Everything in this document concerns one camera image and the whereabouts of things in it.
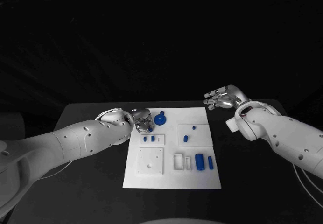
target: small hole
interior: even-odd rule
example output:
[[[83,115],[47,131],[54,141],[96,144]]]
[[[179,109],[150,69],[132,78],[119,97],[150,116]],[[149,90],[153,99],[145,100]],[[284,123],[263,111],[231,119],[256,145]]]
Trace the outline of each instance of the small hole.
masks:
[[[2,151],[2,154],[3,154],[5,156],[9,156],[9,155],[10,155],[10,153],[9,153],[8,151]]]

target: table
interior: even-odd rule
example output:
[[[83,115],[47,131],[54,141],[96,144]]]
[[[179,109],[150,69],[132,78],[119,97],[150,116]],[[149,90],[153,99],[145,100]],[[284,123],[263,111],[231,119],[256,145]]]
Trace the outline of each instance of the table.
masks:
[[[277,100],[257,101],[273,105],[286,115]],[[116,107],[130,111],[204,106],[202,101],[71,104],[55,130],[94,119]],[[322,220],[322,211],[297,182],[292,163],[273,152],[266,140],[250,142],[240,132],[231,132],[225,121],[234,111],[224,108],[207,111],[222,190],[123,189],[127,141],[75,160],[60,174],[34,184],[9,224],[137,224],[163,218],[199,218],[225,223],[292,223],[295,220],[312,223],[313,214]]]

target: blue object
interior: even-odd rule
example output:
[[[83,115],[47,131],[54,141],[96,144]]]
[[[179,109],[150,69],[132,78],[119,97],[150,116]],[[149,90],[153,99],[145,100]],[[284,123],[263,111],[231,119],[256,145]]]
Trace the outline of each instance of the blue object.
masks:
[[[163,111],[160,111],[160,114],[156,115],[153,121],[155,121],[156,125],[163,125],[166,123],[166,117],[165,117],[165,112]]]
[[[214,169],[214,163],[212,163],[212,157],[211,156],[208,157],[208,160],[209,160],[209,167],[211,167],[211,169]]]
[[[198,170],[205,170],[205,166],[204,166],[204,155],[202,154],[197,154],[195,155],[195,162],[197,162],[197,169]]]

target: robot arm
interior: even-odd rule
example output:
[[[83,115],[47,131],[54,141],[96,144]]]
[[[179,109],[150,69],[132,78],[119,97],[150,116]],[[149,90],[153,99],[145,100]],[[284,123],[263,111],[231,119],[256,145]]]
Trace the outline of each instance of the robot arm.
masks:
[[[237,109],[234,118],[227,121],[231,131],[240,130],[250,141],[266,139],[273,151],[287,161],[323,178],[323,132],[282,116],[269,104],[248,99],[233,85],[205,94],[209,96],[214,97],[204,102],[211,104],[211,110],[218,106]]]
[[[32,184],[64,163],[122,144],[136,126],[153,131],[149,109],[104,112],[64,129],[18,141],[0,141],[0,217],[18,204]]]

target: blue cylinder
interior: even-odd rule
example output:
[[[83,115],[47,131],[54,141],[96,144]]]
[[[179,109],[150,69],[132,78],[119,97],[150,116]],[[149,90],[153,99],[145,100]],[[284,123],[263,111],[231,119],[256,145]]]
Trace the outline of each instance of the blue cylinder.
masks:
[[[211,167],[211,169],[214,169],[214,163],[212,163],[212,157],[211,156],[208,157],[208,160],[209,160],[209,167]]]
[[[195,155],[195,162],[197,162],[197,170],[205,170],[202,154]]]

